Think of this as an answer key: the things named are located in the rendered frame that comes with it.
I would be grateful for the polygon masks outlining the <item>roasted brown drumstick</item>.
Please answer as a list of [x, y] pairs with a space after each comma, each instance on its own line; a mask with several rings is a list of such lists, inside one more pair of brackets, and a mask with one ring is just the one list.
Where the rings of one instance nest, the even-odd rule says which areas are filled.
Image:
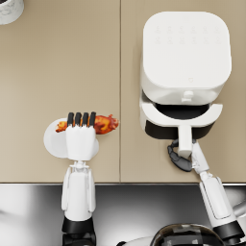
[[[109, 116], [97, 115], [94, 121], [94, 129], [97, 135], [105, 135], [115, 130], [119, 125], [119, 120]], [[60, 121], [56, 126], [56, 132], [60, 133], [65, 131], [67, 128], [66, 121]]]

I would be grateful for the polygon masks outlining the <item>air fryer drawer with handle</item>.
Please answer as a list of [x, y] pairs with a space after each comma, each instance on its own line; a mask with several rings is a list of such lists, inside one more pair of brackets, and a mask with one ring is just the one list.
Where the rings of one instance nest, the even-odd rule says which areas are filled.
[[178, 154], [184, 158], [188, 158], [192, 153], [192, 128], [202, 128], [211, 125], [217, 120], [223, 109], [221, 104], [213, 104], [201, 116], [191, 119], [174, 119], [159, 112], [143, 91], [140, 92], [139, 107], [140, 125], [144, 132], [146, 132], [148, 122], [161, 128], [176, 127], [178, 129]]

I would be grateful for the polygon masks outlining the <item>pale air fryer body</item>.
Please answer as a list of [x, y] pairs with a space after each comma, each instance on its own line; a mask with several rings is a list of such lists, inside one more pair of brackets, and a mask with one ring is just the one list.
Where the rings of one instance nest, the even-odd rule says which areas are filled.
[[210, 12], [159, 12], [143, 28], [141, 88], [161, 105], [206, 105], [232, 71], [230, 34]]

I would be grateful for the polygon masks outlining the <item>white round plate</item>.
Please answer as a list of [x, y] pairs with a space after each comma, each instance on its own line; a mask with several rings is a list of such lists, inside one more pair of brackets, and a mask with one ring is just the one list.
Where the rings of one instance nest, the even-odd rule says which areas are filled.
[[46, 129], [43, 142], [46, 150], [53, 156], [62, 159], [68, 159], [65, 140], [65, 131], [57, 133], [56, 126], [61, 119], [52, 122]]

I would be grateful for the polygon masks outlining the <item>dark round robot body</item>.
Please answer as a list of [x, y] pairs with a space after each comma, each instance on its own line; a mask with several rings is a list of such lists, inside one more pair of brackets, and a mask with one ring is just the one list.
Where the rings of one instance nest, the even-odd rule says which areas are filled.
[[211, 229], [197, 224], [172, 224], [159, 229], [154, 236], [121, 241], [116, 246], [225, 246]]

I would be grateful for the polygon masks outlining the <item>white patterned pot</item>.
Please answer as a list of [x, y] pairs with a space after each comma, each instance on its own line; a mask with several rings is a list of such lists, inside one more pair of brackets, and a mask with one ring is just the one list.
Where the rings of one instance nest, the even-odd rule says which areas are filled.
[[23, 0], [0, 0], [0, 25], [13, 23], [23, 11]]

